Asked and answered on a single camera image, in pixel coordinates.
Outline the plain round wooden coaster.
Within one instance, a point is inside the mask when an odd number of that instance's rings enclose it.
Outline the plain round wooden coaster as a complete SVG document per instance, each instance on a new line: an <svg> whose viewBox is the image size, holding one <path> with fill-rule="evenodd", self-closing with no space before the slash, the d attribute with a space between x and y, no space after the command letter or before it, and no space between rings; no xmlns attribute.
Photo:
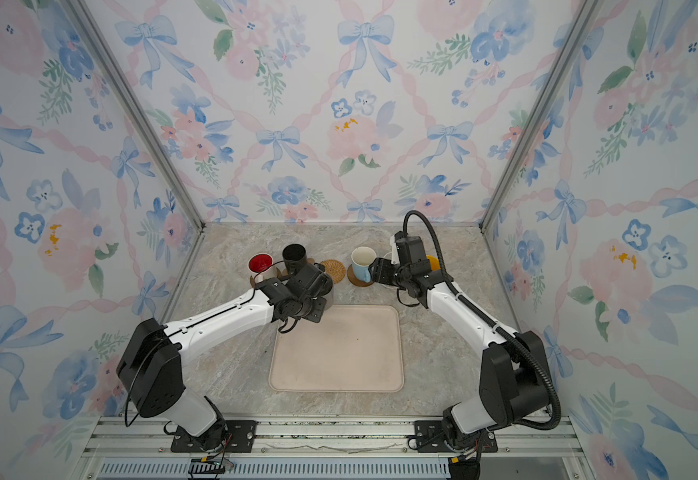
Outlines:
<svg viewBox="0 0 698 480"><path fill-rule="evenodd" d="M347 268L347 273L346 273L347 279L352 285L359 287L359 288L366 288L366 287L369 287L373 284L373 282L365 282L365 281L358 279L354 273L353 268L354 268L354 266L350 265Z"/></svg>

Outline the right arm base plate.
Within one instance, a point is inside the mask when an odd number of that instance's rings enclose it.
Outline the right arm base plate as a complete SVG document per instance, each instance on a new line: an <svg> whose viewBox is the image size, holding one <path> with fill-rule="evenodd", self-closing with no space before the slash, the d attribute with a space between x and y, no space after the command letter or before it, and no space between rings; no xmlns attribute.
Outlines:
<svg viewBox="0 0 698 480"><path fill-rule="evenodd" d="M498 445L493 432L483 430L474 433L459 445L455 440L448 440L443 427L443 421L417 420L413 423L414 433L408 437L407 448L419 453L448 453L458 455L469 454L476 448L481 453L497 453Z"/></svg>

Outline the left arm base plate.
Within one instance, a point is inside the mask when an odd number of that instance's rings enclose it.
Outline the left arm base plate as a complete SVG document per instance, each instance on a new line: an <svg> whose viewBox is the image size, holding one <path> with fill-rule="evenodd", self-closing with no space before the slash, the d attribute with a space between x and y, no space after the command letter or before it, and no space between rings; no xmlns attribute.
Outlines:
<svg viewBox="0 0 698 480"><path fill-rule="evenodd" d="M253 420L220 420L205 433L190 435L177 426L172 433L172 453L250 453L255 439L257 422Z"/></svg>

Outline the white mug red inside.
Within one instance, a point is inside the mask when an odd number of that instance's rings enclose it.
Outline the white mug red inside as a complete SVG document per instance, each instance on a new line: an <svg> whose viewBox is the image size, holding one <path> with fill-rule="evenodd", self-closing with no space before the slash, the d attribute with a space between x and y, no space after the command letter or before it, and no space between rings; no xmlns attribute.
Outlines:
<svg viewBox="0 0 698 480"><path fill-rule="evenodd" d="M275 265L274 258L268 253L257 253L253 255L249 258L247 267L251 275L262 273L265 280L278 277L278 268Z"/></svg>

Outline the white mug blue handle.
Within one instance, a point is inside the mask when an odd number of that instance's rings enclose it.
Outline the white mug blue handle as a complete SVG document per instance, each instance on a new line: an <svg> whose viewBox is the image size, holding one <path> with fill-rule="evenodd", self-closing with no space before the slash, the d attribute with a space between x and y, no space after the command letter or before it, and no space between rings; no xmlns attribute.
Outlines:
<svg viewBox="0 0 698 480"><path fill-rule="evenodd" d="M352 271L359 282L366 284L372 282L370 266L376 258L377 254L375 250L367 246L360 246L352 251Z"/></svg>

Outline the black mug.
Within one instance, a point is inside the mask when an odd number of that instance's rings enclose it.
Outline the black mug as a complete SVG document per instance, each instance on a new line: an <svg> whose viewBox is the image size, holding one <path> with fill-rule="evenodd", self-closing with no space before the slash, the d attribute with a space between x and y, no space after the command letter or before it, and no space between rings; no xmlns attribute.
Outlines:
<svg viewBox="0 0 698 480"><path fill-rule="evenodd" d="M287 245L282 251L282 259L289 276L295 276L307 265L306 248L297 243Z"/></svg>

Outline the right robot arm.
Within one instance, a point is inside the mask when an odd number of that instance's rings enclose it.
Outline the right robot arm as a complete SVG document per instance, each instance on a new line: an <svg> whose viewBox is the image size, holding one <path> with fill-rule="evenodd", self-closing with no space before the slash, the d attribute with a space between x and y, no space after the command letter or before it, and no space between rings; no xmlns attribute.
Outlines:
<svg viewBox="0 0 698 480"><path fill-rule="evenodd" d="M393 286L440 316L481 356L477 394L443 412L448 444L464 448L468 441L512 425L534 430L555 429L562 417L541 339L518 332L469 298L452 277L430 269L427 259L393 263L376 259L371 280Z"/></svg>

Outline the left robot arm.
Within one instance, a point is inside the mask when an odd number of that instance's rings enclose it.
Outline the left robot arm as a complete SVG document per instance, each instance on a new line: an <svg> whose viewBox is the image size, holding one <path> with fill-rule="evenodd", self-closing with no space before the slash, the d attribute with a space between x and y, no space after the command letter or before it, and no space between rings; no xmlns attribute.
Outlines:
<svg viewBox="0 0 698 480"><path fill-rule="evenodd" d="M301 320L318 323L330 307L333 282L310 287L295 280L265 280L243 295L200 314L166 324L139 323L117 365L126 404L142 418L164 417L196 449L218 451L230 436L208 398L188 388L184 368L207 350L253 328L282 321L288 333Z"/></svg>

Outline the yellow mug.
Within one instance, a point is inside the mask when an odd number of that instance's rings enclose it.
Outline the yellow mug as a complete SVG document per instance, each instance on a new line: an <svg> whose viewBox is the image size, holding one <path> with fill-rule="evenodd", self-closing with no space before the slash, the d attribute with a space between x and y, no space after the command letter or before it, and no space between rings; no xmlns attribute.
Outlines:
<svg viewBox="0 0 698 480"><path fill-rule="evenodd" d="M440 264L440 261L437 257L432 256L432 255L428 255L427 259L429 261L430 268L432 271L438 271L441 269L441 264Z"/></svg>

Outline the woven rattan round coaster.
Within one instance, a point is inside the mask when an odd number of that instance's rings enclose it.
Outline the woven rattan round coaster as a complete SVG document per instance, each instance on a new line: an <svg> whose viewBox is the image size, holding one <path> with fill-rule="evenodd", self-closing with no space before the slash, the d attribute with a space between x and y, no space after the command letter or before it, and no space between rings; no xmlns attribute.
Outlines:
<svg viewBox="0 0 698 480"><path fill-rule="evenodd" d="M346 267L338 260L323 260L319 266L323 268L334 284L340 283L346 277Z"/></svg>

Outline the grey glass mug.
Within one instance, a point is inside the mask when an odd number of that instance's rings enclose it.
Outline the grey glass mug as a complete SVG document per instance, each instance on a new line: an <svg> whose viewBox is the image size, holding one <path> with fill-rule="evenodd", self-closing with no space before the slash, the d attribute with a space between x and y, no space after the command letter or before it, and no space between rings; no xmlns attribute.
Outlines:
<svg viewBox="0 0 698 480"><path fill-rule="evenodd" d="M319 294L320 297L324 300L323 310L327 311L332 307L334 303L333 282L330 278L327 278L324 284L320 287Z"/></svg>

